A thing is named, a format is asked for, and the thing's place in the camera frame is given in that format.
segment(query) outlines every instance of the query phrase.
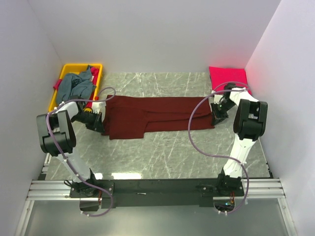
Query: marble floor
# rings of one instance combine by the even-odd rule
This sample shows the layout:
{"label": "marble floor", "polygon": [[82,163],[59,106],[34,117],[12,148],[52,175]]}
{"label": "marble floor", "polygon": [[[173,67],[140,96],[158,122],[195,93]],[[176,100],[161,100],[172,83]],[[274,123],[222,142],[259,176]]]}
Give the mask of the marble floor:
{"label": "marble floor", "polygon": [[[109,73],[102,88],[112,86],[117,95],[134,97],[206,96],[211,92],[208,73]],[[234,141],[230,118],[214,129],[192,131],[196,145],[211,154],[229,155]],[[207,157],[190,144],[187,131],[146,133],[144,139],[109,140],[108,136],[73,124],[77,150],[94,173],[113,178],[212,178],[217,177],[225,159]],[[269,177],[260,142],[252,147],[245,165],[250,177]],[[46,180],[70,179],[66,168],[52,158]]]}

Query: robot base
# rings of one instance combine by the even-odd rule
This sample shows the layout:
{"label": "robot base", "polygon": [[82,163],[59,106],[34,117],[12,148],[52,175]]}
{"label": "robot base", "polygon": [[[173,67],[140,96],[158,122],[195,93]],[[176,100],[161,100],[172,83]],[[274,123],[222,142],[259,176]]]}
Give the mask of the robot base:
{"label": "robot base", "polygon": [[[233,188],[228,187],[226,178],[194,178],[194,179],[109,179],[96,180],[96,185],[113,194],[115,207],[148,207],[148,206],[188,206],[213,207],[213,197],[230,196],[234,192],[235,197],[244,196],[241,179]],[[86,198],[82,194],[71,190],[71,198]],[[110,206],[110,197],[102,194],[101,208]],[[92,203],[81,202],[91,210]]]}

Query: yellow tray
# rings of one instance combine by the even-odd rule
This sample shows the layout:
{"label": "yellow tray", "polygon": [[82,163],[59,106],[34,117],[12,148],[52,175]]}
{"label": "yellow tray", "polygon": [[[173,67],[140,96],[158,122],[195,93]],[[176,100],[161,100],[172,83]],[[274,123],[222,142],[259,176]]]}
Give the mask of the yellow tray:
{"label": "yellow tray", "polygon": [[[61,71],[59,79],[62,80],[67,73],[79,74],[81,71],[85,71],[88,68],[88,65],[99,69],[97,82],[96,82],[96,88],[94,90],[94,96],[93,96],[93,100],[95,100],[95,97],[97,96],[99,87],[100,87],[100,81],[101,81],[102,70],[103,70],[102,64],[65,64],[63,66],[63,70]],[[56,97],[57,97],[57,90],[55,90],[53,98],[51,99],[49,109],[48,109],[49,112],[51,112],[57,106]]]}

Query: red cloth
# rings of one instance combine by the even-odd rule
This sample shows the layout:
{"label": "red cloth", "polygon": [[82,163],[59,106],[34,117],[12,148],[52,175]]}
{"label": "red cloth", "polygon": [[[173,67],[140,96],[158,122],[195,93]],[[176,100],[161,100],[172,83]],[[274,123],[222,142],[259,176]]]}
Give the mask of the red cloth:
{"label": "red cloth", "polygon": [[53,88],[54,88],[55,90],[58,90],[61,81],[62,81],[62,80],[60,80],[60,79],[57,80],[56,84],[53,86]]}
{"label": "red cloth", "polygon": [[[109,139],[141,139],[145,132],[187,130],[190,115],[203,97],[126,97],[106,102],[103,122]],[[196,111],[191,129],[214,128],[208,101]]]}
{"label": "red cloth", "polygon": [[[96,85],[97,83],[97,78],[98,78],[98,73],[99,73],[99,69],[95,68],[95,67],[91,67],[91,73],[92,75],[94,76],[93,80],[92,80],[92,83],[94,85]],[[94,91],[92,92],[91,96],[90,96],[90,100],[93,100],[93,97],[94,97]],[[85,107],[89,107],[91,108],[92,107],[92,102],[88,102],[87,105]]]}
{"label": "red cloth", "polygon": [[[215,89],[218,85],[229,81],[242,82],[247,85],[247,77],[244,69],[219,68],[210,66],[209,72],[212,89]],[[218,87],[216,91],[223,90],[225,85],[226,84]],[[244,87],[244,85],[238,83],[236,83],[236,86]]]}

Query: white backdrop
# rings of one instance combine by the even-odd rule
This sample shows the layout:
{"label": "white backdrop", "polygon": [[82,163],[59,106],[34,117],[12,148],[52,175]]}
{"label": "white backdrop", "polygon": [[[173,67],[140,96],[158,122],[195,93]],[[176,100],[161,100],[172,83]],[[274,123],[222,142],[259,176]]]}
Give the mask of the white backdrop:
{"label": "white backdrop", "polygon": [[246,70],[255,97],[269,104],[262,144],[300,236],[315,230],[314,62],[314,1],[282,0]]}
{"label": "white backdrop", "polygon": [[29,0],[63,63],[111,72],[244,68],[280,0]]}
{"label": "white backdrop", "polygon": [[43,166],[36,116],[47,112],[61,62],[25,0],[0,3],[0,235],[15,232]]}

